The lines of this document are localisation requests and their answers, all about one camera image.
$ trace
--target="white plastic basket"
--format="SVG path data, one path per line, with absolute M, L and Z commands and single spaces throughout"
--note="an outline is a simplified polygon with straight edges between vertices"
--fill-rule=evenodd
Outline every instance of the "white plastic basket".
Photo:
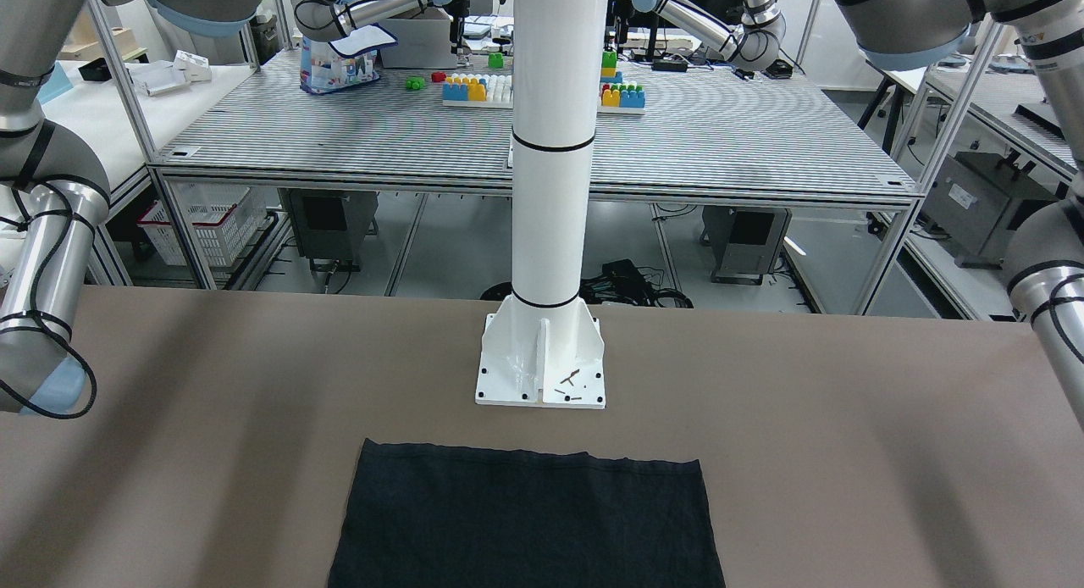
M 179 189 L 189 203 L 189 216 L 196 241 L 212 267 L 230 267 L 259 228 L 263 213 L 255 193 L 245 186 L 201 186 L 188 183 Z M 136 225 L 151 237 L 151 243 L 169 266 L 184 266 L 184 255 L 177 241 L 169 215 L 155 201 Z

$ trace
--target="laptop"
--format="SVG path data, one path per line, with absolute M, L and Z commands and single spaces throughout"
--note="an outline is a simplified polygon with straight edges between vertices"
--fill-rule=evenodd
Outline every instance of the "laptop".
M 450 17 L 388 17 L 379 26 L 399 40 L 380 50 L 385 69 L 454 69 Z

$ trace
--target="white label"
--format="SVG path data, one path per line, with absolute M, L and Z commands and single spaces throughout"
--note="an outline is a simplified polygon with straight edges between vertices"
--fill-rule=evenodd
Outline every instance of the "white label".
M 971 205 L 978 201 L 978 199 L 956 183 L 953 183 L 952 188 L 949 189 L 949 197 L 956 201 L 956 204 L 965 209 L 970 209 Z

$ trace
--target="gray metal box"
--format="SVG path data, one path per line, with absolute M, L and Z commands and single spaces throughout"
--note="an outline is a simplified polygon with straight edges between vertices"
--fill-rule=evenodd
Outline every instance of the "gray metal box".
M 283 189 L 279 196 L 302 257 L 361 266 L 361 242 L 376 215 L 375 192 Z
M 715 256 L 714 283 L 759 285 L 772 271 L 790 225 L 778 207 L 704 207 L 704 233 Z
M 1003 156 L 960 152 L 941 167 L 922 213 L 952 237 L 957 266 L 996 267 L 1020 225 L 1056 200 Z

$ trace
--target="dark folded fabric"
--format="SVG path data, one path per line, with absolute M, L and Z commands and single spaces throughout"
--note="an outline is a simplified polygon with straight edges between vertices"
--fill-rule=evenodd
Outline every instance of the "dark folded fabric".
M 327 585 L 725 584 L 698 461 L 366 439 Z

